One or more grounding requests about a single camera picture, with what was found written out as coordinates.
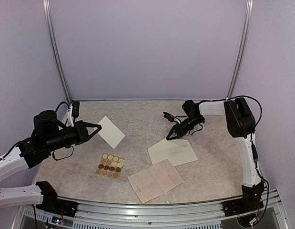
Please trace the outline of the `cream paper envelope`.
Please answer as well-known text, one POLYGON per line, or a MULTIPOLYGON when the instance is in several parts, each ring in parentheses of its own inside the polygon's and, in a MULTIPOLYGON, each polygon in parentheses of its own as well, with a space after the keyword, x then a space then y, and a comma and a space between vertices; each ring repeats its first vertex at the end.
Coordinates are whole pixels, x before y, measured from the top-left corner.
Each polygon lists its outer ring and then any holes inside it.
POLYGON ((148 148, 152 164, 168 159, 173 166, 179 166, 198 160, 188 140, 165 138, 148 148))

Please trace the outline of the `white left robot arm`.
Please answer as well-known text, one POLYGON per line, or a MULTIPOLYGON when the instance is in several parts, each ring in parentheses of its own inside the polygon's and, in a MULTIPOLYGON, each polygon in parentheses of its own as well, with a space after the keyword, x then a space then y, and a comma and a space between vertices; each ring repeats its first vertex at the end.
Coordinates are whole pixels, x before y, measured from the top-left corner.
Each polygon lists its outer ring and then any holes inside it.
MULTIPOLYGON (((81 145, 89 141, 100 130, 101 125, 82 120, 66 126, 57 118, 54 110, 46 110, 34 117, 34 129, 29 138, 17 142, 0 156, 0 182, 26 169, 39 165, 51 153, 66 147, 81 145)), ((35 205, 57 212, 61 201, 49 182, 0 188, 0 209, 21 205, 35 205)))

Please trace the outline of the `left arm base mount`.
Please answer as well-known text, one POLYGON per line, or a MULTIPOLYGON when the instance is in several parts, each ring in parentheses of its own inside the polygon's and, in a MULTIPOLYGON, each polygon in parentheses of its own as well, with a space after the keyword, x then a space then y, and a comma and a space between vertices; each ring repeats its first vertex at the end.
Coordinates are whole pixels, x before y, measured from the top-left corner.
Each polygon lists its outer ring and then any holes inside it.
POLYGON ((77 202, 58 198, 58 194, 47 181, 39 181, 36 185, 40 188, 43 196, 42 203, 36 205, 37 209, 58 214, 62 217, 75 217, 78 208, 77 202))

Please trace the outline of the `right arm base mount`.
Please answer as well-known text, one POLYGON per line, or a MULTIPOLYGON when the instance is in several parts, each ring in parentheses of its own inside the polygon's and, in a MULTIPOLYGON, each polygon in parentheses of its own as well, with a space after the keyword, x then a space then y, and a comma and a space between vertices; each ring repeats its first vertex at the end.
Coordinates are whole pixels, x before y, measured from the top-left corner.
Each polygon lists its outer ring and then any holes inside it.
POLYGON ((226 217, 243 214, 246 212, 263 208, 262 193, 264 184, 260 182, 253 187, 242 185, 242 197, 223 202, 224 214, 226 217))

